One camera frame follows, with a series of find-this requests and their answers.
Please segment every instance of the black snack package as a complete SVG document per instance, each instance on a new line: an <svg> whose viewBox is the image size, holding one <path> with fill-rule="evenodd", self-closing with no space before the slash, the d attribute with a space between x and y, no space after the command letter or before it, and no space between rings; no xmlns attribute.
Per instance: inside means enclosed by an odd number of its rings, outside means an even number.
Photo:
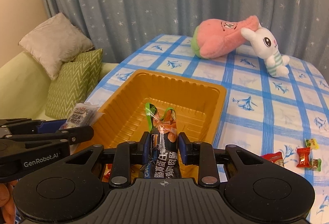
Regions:
<svg viewBox="0 0 329 224"><path fill-rule="evenodd" d="M139 176L148 179L181 178L175 110L167 108L162 118L153 104L147 103L145 110L151 134L151 150Z"/></svg>

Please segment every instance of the wall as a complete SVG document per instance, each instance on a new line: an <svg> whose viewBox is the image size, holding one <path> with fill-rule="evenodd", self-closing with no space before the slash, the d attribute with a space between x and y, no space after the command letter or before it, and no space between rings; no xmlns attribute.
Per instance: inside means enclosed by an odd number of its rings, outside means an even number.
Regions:
<svg viewBox="0 0 329 224"><path fill-rule="evenodd" d="M22 51L21 38L47 18L42 0L0 0L0 67Z"/></svg>

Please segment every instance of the bunny ear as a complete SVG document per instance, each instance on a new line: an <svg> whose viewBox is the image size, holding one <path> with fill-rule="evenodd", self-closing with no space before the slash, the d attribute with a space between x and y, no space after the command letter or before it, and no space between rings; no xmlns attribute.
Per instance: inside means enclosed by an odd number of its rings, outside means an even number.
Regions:
<svg viewBox="0 0 329 224"><path fill-rule="evenodd" d="M248 41L252 41L256 37L256 33L248 28L241 28L241 35Z"/></svg>

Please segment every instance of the zigzag patterned pillow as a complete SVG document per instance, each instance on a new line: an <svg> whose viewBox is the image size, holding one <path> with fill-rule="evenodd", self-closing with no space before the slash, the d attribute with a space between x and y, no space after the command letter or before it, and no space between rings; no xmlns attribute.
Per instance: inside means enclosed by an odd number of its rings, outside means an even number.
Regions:
<svg viewBox="0 0 329 224"><path fill-rule="evenodd" d="M89 52L80 53L74 60L75 62L90 62L90 78L87 87L86 98L94 90L98 83L98 77L102 67L102 56L103 49L97 49Z"/></svg>
<svg viewBox="0 0 329 224"><path fill-rule="evenodd" d="M67 118L77 103L86 100L90 62L63 64L58 78L51 82L45 114L56 119Z"/></svg>

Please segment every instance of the table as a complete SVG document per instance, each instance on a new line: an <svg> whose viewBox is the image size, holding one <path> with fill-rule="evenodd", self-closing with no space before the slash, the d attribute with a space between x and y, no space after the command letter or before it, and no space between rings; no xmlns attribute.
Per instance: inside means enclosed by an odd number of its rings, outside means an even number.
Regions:
<svg viewBox="0 0 329 224"><path fill-rule="evenodd" d="M289 75L272 78L248 45L204 60L194 55L190 41L186 36L157 36L107 74L86 102L101 106L137 69L221 84L227 96L213 146L236 144L257 155L281 151L285 167L314 186L308 220L329 223L329 87L321 73L291 57ZM310 156L321 158L321 172L296 167L296 148L303 147L307 138L320 145ZM223 168L218 170L221 181L226 181Z"/></svg>

